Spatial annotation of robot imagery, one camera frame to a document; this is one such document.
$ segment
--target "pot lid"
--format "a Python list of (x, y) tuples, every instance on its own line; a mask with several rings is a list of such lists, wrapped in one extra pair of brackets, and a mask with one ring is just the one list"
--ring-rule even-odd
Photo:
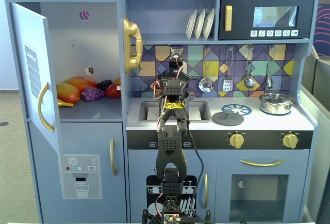
[(259, 99), (271, 105), (288, 105), (294, 102), (292, 97), (280, 93), (265, 93)]

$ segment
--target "toy kitchen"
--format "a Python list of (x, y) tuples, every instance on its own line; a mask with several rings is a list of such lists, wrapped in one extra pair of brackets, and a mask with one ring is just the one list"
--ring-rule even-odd
[(6, 0), (40, 222), (141, 223), (144, 209), (151, 220), (170, 124), (191, 133), (175, 147), (187, 216), (301, 222), (317, 123), (300, 85), (317, 6)]

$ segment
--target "oven window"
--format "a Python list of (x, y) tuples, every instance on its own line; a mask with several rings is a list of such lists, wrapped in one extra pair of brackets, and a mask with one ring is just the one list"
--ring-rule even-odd
[(296, 27), (297, 16), (297, 6), (255, 7), (253, 27)]
[(281, 222), (289, 175), (232, 176), (230, 221)]

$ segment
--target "round hole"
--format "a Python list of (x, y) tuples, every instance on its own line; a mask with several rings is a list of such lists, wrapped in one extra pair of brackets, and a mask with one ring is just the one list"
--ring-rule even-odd
[(80, 17), (81, 20), (87, 21), (89, 19), (89, 13), (87, 11), (85, 11), (85, 10), (84, 11), (81, 11), (79, 13), (79, 17)]
[(85, 73), (87, 75), (93, 75), (94, 74), (94, 69), (92, 67), (86, 67), (85, 68)]

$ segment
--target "colorful tile backsplash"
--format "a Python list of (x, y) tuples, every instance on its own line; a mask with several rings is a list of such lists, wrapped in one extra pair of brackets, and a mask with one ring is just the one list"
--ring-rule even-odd
[[(210, 45), (210, 51), (205, 52), (203, 45), (179, 45), (184, 48), (183, 72), (189, 76), (196, 76), (196, 81), (191, 81), (188, 90), (194, 91), (195, 97), (259, 97), (265, 92), (268, 45), (254, 44), (253, 61), (251, 65), (251, 76), (256, 85), (248, 89), (244, 80), (248, 73), (247, 45), (234, 45), (233, 65), (230, 76), (234, 80), (233, 91), (222, 91), (223, 80), (227, 77), (228, 67), (226, 65), (227, 45)], [(271, 67), (271, 75), (274, 87), (272, 90), (283, 94), (289, 93), (290, 81), (293, 68), (293, 55), (295, 44), (275, 45), (274, 62)], [(167, 45), (144, 46), (140, 67), (133, 70), (133, 97), (152, 97), (153, 83), (158, 74), (169, 69), (170, 47)], [(206, 75), (214, 82), (211, 92), (202, 92), (198, 87), (201, 78)]]

